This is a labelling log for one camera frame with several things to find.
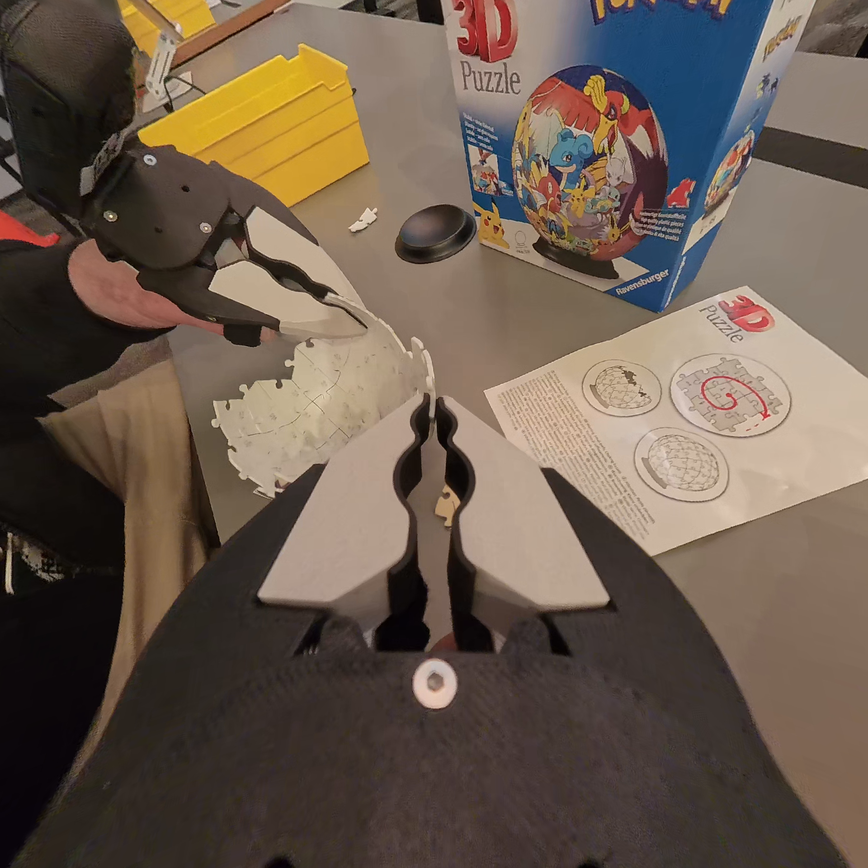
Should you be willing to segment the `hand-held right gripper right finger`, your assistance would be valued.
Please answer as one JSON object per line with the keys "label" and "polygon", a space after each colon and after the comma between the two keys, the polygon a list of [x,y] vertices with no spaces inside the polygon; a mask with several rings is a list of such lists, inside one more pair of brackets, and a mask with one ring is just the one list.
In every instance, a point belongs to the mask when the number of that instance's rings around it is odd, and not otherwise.
{"label": "hand-held right gripper right finger", "polygon": [[447,579],[457,647],[538,614],[603,609],[601,578],[542,468],[450,397],[436,407],[453,495]]}

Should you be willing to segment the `white instruction leaflet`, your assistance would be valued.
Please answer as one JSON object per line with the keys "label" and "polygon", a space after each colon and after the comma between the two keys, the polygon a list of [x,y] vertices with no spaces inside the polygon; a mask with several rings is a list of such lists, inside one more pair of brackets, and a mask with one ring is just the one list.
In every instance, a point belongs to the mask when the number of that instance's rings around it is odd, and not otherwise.
{"label": "white instruction leaflet", "polygon": [[485,395],[651,556],[867,476],[866,376],[749,287]]}

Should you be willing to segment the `black round ball stand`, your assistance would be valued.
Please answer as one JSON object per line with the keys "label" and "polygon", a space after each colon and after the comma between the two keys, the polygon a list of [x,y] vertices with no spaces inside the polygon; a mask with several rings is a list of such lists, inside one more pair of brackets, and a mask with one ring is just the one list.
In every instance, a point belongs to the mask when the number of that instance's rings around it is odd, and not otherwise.
{"label": "black round ball stand", "polygon": [[415,212],[400,227],[396,255],[411,264],[430,264],[461,252],[476,235],[476,220],[453,204],[438,204]]}

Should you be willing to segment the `red fabric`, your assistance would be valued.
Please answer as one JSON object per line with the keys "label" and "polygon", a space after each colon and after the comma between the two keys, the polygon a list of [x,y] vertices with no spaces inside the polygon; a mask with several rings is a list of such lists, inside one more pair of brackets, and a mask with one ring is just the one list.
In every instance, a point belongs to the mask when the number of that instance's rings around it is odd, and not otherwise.
{"label": "red fabric", "polygon": [[29,245],[48,248],[57,245],[61,240],[58,233],[39,234],[20,223],[15,217],[1,211],[1,246]]}

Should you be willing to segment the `person's left hand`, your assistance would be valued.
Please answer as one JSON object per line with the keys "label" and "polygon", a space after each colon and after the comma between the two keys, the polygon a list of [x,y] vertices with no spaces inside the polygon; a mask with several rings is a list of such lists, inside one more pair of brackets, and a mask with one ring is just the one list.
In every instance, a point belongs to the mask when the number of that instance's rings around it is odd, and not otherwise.
{"label": "person's left hand", "polygon": [[95,241],[86,241],[72,251],[68,275],[81,303],[103,320],[139,330],[190,326],[223,335],[222,325],[197,320],[167,298],[145,290],[134,268],[106,259]]}

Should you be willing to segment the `person's left forearm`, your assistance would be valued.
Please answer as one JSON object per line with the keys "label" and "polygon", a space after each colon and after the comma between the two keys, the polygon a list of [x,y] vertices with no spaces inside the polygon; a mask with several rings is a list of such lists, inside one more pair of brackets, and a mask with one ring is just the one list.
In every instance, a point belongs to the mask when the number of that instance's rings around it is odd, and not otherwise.
{"label": "person's left forearm", "polygon": [[85,306],[69,277],[71,255],[83,246],[2,241],[2,412],[44,413],[59,390],[105,372],[130,346],[168,333],[117,324]]}

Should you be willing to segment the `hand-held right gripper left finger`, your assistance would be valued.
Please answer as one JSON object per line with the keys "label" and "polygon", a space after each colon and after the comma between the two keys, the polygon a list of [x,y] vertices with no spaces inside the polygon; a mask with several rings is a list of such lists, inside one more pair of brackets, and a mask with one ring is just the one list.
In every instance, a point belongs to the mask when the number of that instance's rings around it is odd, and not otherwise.
{"label": "hand-held right gripper left finger", "polygon": [[376,645],[425,645],[428,588],[409,496],[422,479],[427,393],[353,439],[319,480],[259,588],[259,602],[348,617]]}

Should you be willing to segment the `partly built puzzle ball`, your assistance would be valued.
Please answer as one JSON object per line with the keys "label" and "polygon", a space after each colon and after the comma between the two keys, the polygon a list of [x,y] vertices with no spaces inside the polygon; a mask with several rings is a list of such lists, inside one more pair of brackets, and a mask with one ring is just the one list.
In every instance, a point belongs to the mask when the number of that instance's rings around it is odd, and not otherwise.
{"label": "partly built puzzle ball", "polygon": [[341,300],[337,308],[361,322],[361,334],[310,337],[285,361],[287,377],[241,385],[240,398],[212,403],[211,426],[226,439],[228,461],[261,497],[275,498],[408,400],[436,396],[420,340],[407,349],[363,306]]}

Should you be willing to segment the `blue puzzle box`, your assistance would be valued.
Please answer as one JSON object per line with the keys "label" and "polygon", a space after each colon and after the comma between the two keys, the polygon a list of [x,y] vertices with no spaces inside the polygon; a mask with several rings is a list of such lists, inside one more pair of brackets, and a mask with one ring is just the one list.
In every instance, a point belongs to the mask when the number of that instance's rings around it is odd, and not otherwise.
{"label": "blue puzzle box", "polygon": [[814,6],[441,2],[480,242],[665,310],[708,254]]}

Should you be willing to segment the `yellow plastic bin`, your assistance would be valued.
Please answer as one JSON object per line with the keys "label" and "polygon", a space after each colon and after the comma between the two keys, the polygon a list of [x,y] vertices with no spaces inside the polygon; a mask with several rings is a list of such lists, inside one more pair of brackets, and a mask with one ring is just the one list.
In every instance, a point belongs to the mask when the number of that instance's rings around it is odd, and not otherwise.
{"label": "yellow plastic bin", "polygon": [[288,207],[370,161],[347,66],[305,44],[150,123],[139,138],[214,161]]}
{"label": "yellow plastic bin", "polygon": [[[215,25],[206,1],[149,1],[148,3],[171,24],[179,28],[181,45]],[[132,2],[119,1],[118,6],[123,23],[134,38],[137,48],[151,57],[156,50],[160,35],[158,28]]]}

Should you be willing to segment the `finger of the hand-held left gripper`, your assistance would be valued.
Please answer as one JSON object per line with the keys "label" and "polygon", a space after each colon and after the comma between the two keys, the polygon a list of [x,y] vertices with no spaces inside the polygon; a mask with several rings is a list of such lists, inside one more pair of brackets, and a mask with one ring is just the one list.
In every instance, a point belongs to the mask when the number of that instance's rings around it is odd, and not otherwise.
{"label": "finger of the hand-held left gripper", "polygon": [[284,286],[305,288],[320,299],[334,295],[334,303],[342,304],[365,322],[358,294],[321,246],[261,208],[255,208],[245,218],[245,243],[246,260],[263,266]]}
{"label": "finger of the hand-held left gripper", "polygon": [[288,339],[355,339],[368,330],[363,320],[334,303],[334,295],[320,299],[305,288],[288,288],[247,260],[219,268],[208,291],[255,311],[267,328]]}

